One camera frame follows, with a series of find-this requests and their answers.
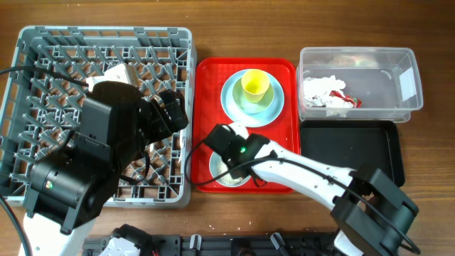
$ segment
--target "black wire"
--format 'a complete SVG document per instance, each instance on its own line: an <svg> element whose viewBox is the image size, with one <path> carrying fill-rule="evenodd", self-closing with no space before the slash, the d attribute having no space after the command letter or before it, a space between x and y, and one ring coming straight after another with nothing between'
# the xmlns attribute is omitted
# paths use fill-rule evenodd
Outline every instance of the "black wire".
<svg viewBox="0 0 455 256"><path fill-rule="evenodd" d="M264 181L264 184L259 185L258 182L257 182L257 180ZM263 186L265 186L265 185L268 184L268 182L266 182L265 180L262 180L261 178L258 178L257 176L253 176L253 183L254 183L255 186L258 187L258 188L261 188L261 187L263 187Z"/></svg>
<svg viewBox="0 0 455 256"><path fill-rule="evenodd" d="M7 68L7 69L4 69L4 70L0 70L0 75L3 75L5 73L10 73L10 72L13 72L13 71L20 71L20 70L25 70L25 71L30 71L30 72L45 73L47 75L50 75L53 78L60 78L60 79L66 80L68 82L72 82L72 83L74 83L76 85L88 86L88 84L86 82L82 82L82 81L76 80L74 78L70 78L70 77L68 77L66 75L62 75L60 73L55 73L53 71L46 70L44 68L35 68L35 67L32 67L32 66L16 66L16 67Z"/></svg>
<svg viewBox="0 0 455 256"><path fill-rule="evenodd" d="M16 228L16 231L23 245L23 251L25 252L26 256L31 256L32 255L31 246L30 241L28 241L27 234L23 231L23 228L19 223L16 215L14 214L13 210L9 207L9 204L6 202L5 198L2 195L0 195L0 204L1 206L3 206L3 208L6 211L6 214L8 214L8 217L11 219L11 222Z"/></svg>
<svg viewBox="0 0 455 256"><path fill-rule="evenodd" d="M196 145L193 149L191 149L190 151L190 154L192 154L194 152L195 149L197 149L201 144L202 144L203 141L199 142L198 145ZM185 170L186 170L186 166L187 166L187 163L188 163L188 159L189 157L191 156L190 154L188 154L188 157L187 159L185 160ZM354 196L355 198L357 198L359 201L361 201L362 203L364 203L367 207L369 207L369 209L371 209L373 212L376 213L376 215L378 215L380 218L382 218L382 220L384 220L404 241L406 241L406 243L409 246L407 245L403 245L401 244L400 247L406 249L406 250L409 250L410 252L414 253L414 254L417 254L419 255L420 254L420 249L417 247L417 245L415 245L414 242L412 242L412 240L407 237L407 235L405 235L394 223L392 223L387 217L385 217L378 209L376 209L376 207L374 207L371 203L369 203L366 199L364 199L364 197L358 195L356 192L352 191L349 187L347 187L346 185L344 185L343 183L335 180L334 178L332 178L331 176L329 175L326 175L326 174L323 174L321 173L320 171L317 171L311 167L308 167L304 164L301 164L299 162L296 162L296 161L292 161L292 160L289 160L289 159L284 159L284 158L272 158L272 157L264 157L264 158L259 158L259 159L253 159L253 160L249 160L249 161L246 161L244 163L241 163L235 167L233 167L232 169L230 169L229 171L226 171L222 174L220 174L219 176L216 176L215 178L212 178L211 180L209 181L205 181L205 182L201 182L201 183L193 183L192 180L188 179L188 176L186 175L186 171L185 171L185 177L186 179L188 180L188 182L192 185L195 185L195 186L202 186L202 185L206 185L208 183L211 183L211 182L214 182L216 181L217 179L223 177L224 175L227 175L227 174L230 174L232 173L233 171L236 171L238 169L241 169L241 168L247 168L247 167L251 167L251 166L254 166L256 164L261 164L263 162L266 162L266 161L279 161L279 162L284 162L284 163L288 163L288 164L293 164L295 166L298 166L298 167L301 167L307 171L310 171L311 173L313 174L316 174L318 176L320 176L321 178L323 179L326 179L327 181L329 181L330 183L333 183L333 184L336 184L337 186L343 188L347 193L351 194L352 196Z"/></svg>
<svg viewBox="0 0 455 256"><path fill-rule="evenodd" d="M125 176L125 175L121 175L120 178L126 182L129 183L129 185L137 185L139 183L141 183L142 181L145 180L145 178L147 177L147 175L149 175L149 169L150 169L150 156L149 156L149 153L143 151L142 152L142 157L145 158L145 173L144 173L144 176L140 179L140 180L137 180L135 178L131 178L131 177L128 177L128 176Z"/></svg>

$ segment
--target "black tray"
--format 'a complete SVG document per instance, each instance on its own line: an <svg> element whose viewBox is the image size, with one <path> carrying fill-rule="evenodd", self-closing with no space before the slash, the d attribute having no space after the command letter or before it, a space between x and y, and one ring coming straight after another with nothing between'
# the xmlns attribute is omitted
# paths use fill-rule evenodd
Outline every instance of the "black tray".
<svg viewBox="0 0 455 256"><path fill-rule="evenodd" d="M391 121L316 121L300 125L301 155L339 167L372 164L405 183L397 126Z"/></svg>

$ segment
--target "red tray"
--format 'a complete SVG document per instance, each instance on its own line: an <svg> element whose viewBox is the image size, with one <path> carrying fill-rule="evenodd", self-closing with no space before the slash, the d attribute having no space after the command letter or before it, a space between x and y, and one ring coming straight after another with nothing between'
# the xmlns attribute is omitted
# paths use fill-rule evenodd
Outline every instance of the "red tray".
<svg viewBox="0 0 455 256"><path fill-rule="evenodd" d="M300 154L299 110L295 68L288 60L281 58L207 58L196 69L196 91L193 113L193 145L206 138L216 124L230 124L232 120L221 107L220 94L225 81L240 70L256 68L273 75L284 91L284 106L281 114L272 123L248 128L248 132L264 135ZM212 177L208 162L212 150L203 145L192 156L191 179L207 181ZM199 186L201 191L215 193L289 193L290 188L277 183L256 187L252 178L236 188L225 187L214 181Z"/></svg>

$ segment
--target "light blue plate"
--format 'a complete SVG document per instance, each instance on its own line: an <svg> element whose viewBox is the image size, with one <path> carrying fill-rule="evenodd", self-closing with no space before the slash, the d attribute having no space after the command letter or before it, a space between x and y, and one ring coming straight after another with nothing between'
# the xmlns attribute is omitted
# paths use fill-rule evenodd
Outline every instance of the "light blue plate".
<svg viewBox="0 0 455 256"><path fill-rule="evenodd" d="M274 91L274 98L271 105L264 111L257 114L244 113L235 104L234 97L232 96L232 89L235 83L242 78L248 70L241 70L234 75L231 75L226 80L223 88L221 89L221 106L226 115L234 122L241 122L246 127L263 127L264 125L273 122L283 110L284 106L284 92L278 80L272 75L267 73L270 80L270 85Z"/></svg>

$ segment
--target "gray dish rack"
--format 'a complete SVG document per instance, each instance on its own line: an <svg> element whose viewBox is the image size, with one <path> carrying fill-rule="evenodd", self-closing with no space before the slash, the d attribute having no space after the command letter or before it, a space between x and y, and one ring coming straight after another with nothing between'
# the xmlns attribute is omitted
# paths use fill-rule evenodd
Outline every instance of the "gray dish rack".
<svg viewBox="0 0 455 256"><path fill-rule="evenodd" d="M150 150L151 169L137 186L120 182L105 206L182 208L191 187L183 162L191 149L196 47L187 28L110 26L27 26L19 33L11 66L45 68L84 80L119 63L135 67L146 100L161 90L184 92L190 124ZM79 125L86 87L37 72L12 72L0 110L0 193L19 206L33 163ZM124 174L137 176L144 160Z"/></svg>

